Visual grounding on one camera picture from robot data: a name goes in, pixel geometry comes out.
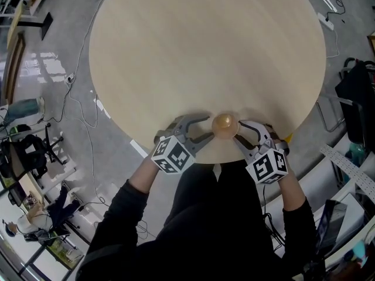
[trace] jeans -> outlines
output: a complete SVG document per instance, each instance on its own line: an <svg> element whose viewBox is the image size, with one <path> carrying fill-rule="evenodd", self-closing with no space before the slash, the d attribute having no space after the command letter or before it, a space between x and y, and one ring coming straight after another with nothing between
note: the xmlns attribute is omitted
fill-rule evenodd
<svg viewBox="0 0 375 281"><path fill-rule="evenodd" d="M8 125L15 119L21 119L26 116L37 114L38 112L39 107L36 99L20 100L9 105L3 124Z"/></svg>
<svg viewBox="0 0 375 281"><path fill-rule="evenodd" d="M219 180L216 180L213 166L195 163L182 174L164 226L190 206L218 200L225 204L229 197L236 197L241 206L249 207L256 215L262 216L257 187L246 171L246 161L221 164Z"/></svg>
<svg viewBox="0 0 375 281"><path fill-rule="evenodd" d="M65 200L68 195L68 189L65 186L61 187L59 197L54 201L53 204L48 205L46 210L52 220L53 228L58 227L65 220L74 214L74 212L80 207L80 203L77 200L73 200L67 207L64 208Z"/></svg>

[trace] shoe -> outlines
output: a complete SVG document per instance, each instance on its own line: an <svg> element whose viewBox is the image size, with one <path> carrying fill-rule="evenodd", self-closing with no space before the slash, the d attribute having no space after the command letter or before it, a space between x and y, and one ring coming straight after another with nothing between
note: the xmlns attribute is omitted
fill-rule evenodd
<svg viewBox="0 0 375 281"><path fill-rule="evenodd" d="M70 192L70 186L66 183L65 180L61 182L61 186L64 186L68 190L68 192Z"/></svg>
<svg viewBox="0 0 375 281"><path fill-rule="evenodd" d="M80 207L83 205L83 201L77 197L76 193L71 193L71 196L73 197L73 201L77 200L80 203Z"/></svg>
<svg viewBox="0 0 375 281"><path fill-rule="evenodd" d="M39 108L39 112L44 115L46 108L45 108L45 99L43 97L39 97L36 99L37 106Z"/></svg>

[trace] black sleeve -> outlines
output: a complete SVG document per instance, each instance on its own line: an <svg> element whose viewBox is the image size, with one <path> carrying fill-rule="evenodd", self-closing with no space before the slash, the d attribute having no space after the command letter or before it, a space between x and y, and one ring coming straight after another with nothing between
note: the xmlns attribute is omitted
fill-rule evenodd
<svg viewBox="0 0 375 281"><path fill-rule="evenodd" d="M285 254L283 268L288 276L302 273L304 265L312 259L315 247L316 229L309 202L296 210L285 211Z"/></svg>
<svg viewBox="0 0 375 281"><path fill-rule="evenodd" d="M138 242L136 226L142 219L147 199L148 194L138 191L127 180L98 224L76 280L108 280L111 277L108 272L115 271L111 268L132 259ZM117 263L119 254L122 264Z"/></svg>

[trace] white cube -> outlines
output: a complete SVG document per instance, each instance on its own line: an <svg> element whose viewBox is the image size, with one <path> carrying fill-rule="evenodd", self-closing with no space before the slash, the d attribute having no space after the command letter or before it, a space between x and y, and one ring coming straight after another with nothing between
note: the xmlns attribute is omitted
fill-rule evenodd
<svg viewBox="0 0 375 281"><path fill-rule="evenodd" d="M151 160L166 174L181 174L195 162L195 158L174 135L160 140Z"/></svg>
<svg viewBox="0 0 375 281"><path fill-rule="evenodd" d="M246 167L255 183L271 184L288 174L283 152L270 149Z"/></svg>

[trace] black shirt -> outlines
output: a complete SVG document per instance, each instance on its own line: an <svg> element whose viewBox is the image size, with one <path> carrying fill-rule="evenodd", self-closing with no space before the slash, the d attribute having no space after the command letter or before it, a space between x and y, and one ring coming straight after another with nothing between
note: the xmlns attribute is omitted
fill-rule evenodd
<svg viewBox="0 0 375 281"><path fill-rule="evenodd" d="M290 280L302 272L313 252L315 224L309 203L284 211L286 243L281 259L273 251L259 199L249 198L244 187L184 209L168 220L156 240L137 246L136 226L148 195L127 181L98 224L76 280L146 276Z"/></svg>

